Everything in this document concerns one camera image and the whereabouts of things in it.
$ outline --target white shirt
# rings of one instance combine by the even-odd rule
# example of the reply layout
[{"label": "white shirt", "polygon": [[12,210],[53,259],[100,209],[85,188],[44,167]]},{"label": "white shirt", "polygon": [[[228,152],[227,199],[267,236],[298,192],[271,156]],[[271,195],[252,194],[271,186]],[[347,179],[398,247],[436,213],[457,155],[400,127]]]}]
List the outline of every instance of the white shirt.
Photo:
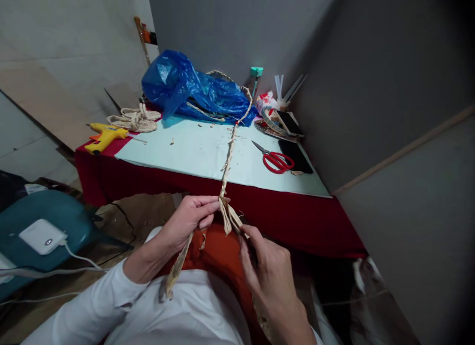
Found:
[{"label": "white shirt", "polygon": [[168,300],[161,290],[166,276],[139,285],[122,265],[64,304],[22,344],[92,345],[109,333],[106,345],[251,344],[241,307],[218,277],[182,271]]}]

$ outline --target red tablecloth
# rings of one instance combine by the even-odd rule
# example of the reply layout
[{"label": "red tablecloth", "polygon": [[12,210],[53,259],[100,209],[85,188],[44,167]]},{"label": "red tablecloth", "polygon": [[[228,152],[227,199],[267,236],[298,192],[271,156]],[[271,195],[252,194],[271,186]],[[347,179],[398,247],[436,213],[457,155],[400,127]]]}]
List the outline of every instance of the red tablecloth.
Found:
[{"label": "red tablecloth", "polygon": [[[83,146],[76,167],[84,197],[94,206],[135,194],[216,195],[221,181],[136,166],[114,155],[129,141],[115,140],[101,155]],[[364,257],[366,250],[336,198],[328,199],[228,183],[226,196],[263,233],[300,250],[327,257]]]}]

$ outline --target blue chair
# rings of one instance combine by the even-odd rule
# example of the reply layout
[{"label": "blue chair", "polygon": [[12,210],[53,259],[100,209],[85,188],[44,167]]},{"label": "blue chair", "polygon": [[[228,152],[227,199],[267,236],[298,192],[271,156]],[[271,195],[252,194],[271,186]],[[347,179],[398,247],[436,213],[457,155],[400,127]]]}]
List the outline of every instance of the blue chair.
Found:
[{"label": "blue chair", "polygon": [[[71,257],[63,246],[48,255],[40,255],[18,234],[38,219],[45,219],[67,235],[73,253],[93,242],[102,242],[126,249],[127,243],[101,232],[92,222],[84,207],[68,194],[46,190],[28,195],[0,213],[0,252],[17,267],[30,266],[49,272]],[[0,300],[32,282],[34,279],[14,277],[0,285]]]}]

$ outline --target yellow glue gun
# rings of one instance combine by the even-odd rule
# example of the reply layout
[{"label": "yellow glue gun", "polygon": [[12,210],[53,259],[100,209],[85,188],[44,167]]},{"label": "yellow glue gun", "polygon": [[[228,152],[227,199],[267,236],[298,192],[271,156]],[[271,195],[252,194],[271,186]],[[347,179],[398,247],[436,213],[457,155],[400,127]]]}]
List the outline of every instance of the yellow glue gun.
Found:
[{"label": "yellow glue gun", "polygon": [[101,154],[115,139],[124,139],[129,135],[129,131],[120,129],[110,125],[104,124],[88,124],[88,126],[100,135],[89,137],[91,140],[94,140],[90,145],[85,146],[85,149],[89,151],[90,154]]}]

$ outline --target power adapter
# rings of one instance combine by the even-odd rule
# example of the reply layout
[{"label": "power adapter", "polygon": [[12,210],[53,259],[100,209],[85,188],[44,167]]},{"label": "power adapter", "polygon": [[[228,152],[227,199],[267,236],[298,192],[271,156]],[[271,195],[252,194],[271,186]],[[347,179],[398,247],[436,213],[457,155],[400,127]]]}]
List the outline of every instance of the power adapter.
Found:
[{"label": "power adapter", "polygon": [[53,252],[68,237],[45,219],[39,219],[18,236],[40,255]]}]

